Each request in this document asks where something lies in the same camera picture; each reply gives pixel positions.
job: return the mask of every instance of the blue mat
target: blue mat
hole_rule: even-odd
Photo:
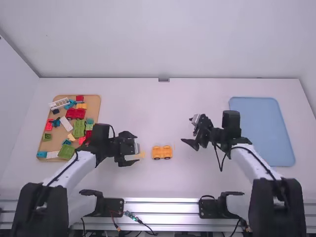
[[[274,98],[232,97],[240,112],[241,135],[249,138],[270,166],[293,166],[295,157],[278,102]]]

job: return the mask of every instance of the white wall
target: white wall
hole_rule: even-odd
[[[20,128],[23,125],[39,77],[10,47],[4,38],[0,37],[1,177],[10,158]]]
[[[3,0],[43,77],[300,78],[316,112],[315,0]]]

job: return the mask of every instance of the orange toy car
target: orange toy car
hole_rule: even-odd
[[[172,158],[172,147],[167,146],[154,146],[152,150],[153,159],[170,159]]]

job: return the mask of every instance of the blue lego brick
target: blue lego brick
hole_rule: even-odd
[[[47,157],[47,152],[38,152],[36,154],[36,157],[39,157],[39,158],[46,158]]]
[[[60,120],[54,120],[54,121],[52,122],[52,125],[53,125],[54,127],[59,127],[59,126],[60,126]]]
[[[69,141],[68,139],[65,139],[65,140],[63,141],[63,144],[62,144],[62,145],[64,145],[64,144],[66,144],[66,145],[71,145],[71,141]]]
[[[86,118],[85,120],[87,121],[87,124],[93,124],[94,123],[93,118]]]
[[[70,102],[70,104],[64,106],[65,110],[68,110],[69,108],[71,108],[77,104],[77,102],[74,100],[69,100],[69,102]]]

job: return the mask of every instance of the wooden board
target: wooden board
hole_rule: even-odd
[[[84,103],[87,104],[87,110],[84,116],[84,119],[86,118],[93,118],[94,122],[96,123],[98,121],[99,116],[99,110],[100,110],[100,104],[101,104],[101,97],[99,95],[83,95],[84,96]],[[76,100],[76,95],[57,95],[53,101],[60,100],[67,97],[71,100]],[[60,113],[54,115],[53,112],[50,110],[48,114],[47,119],[57,119],[58,117],[65,116],[67,110],[64,109],[64,107],[59,108]],[[70,124],[74,126],[74,122],[76,120],[70,120]],[[72,133],[73,130],[70,132],[67,132],[62,124],[60,124],[59,127],[53,127],[51,131],[45,131],[45,127],[43,129],[44,133],[50,133],[52,134],[52,140],[44,142],[42,139],[40,139],[39,149],[38,151],[45,151],[45,152],[54,152],[59,151],[62,148],[63,141],[67,138],[67,135],[69,133]],[[78,140],[74,141],[72,143],[72,146],[77,148],[79,146]],[[40,161],[66,161],[62,158],[37,158]]]

